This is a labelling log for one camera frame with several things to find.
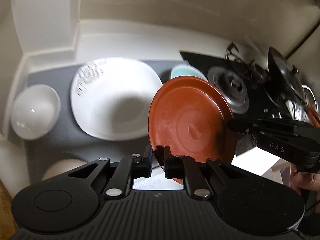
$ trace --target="hand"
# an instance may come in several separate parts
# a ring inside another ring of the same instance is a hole
[[[298,172],[297,166],[290,165],[289,187],[301,195],[301,189],[317,192],[317,201],[320,199],[320,174],[309,172]],[[315,213],[320,213],[320,204],[315,206]]]

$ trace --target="wooden surface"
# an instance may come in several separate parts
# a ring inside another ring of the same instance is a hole
[[[6,190],[0,182],[0,240],[7,240],[16,232],[10,202]]]

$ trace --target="beige bowl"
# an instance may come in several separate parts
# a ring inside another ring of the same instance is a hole
[[[77,167],[87,164],[84,161],[77,159],[64,159],[52,164],[42,176],[42,180],[50,179],[54,176],[62,174],[67,171],[71,171]]]

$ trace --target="metal screw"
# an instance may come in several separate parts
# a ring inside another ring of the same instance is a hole
[[[198,197],[207,197],[210,195],[210,191],[205,188],[198,188],[195,190],[194,193]]]
[[[122,194],[122,190],[119,188],[110,188],[106,191],[106,194],[110,197],[117,197]]]

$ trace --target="white wall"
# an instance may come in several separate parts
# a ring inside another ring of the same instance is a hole
[[[26,54],[73,46],[78,0],[11,0],[13,18]]]
[[[288,53],[320,19],[310,0],[81,0],[80,18],[185,27]]]
[[[22,50],[12,18],[10,0],[0,0],[0,127],[12,79],[21,56]]]
[[[308,85],[320,102],[320,27],[289,58],[300,71],[301,80]]]

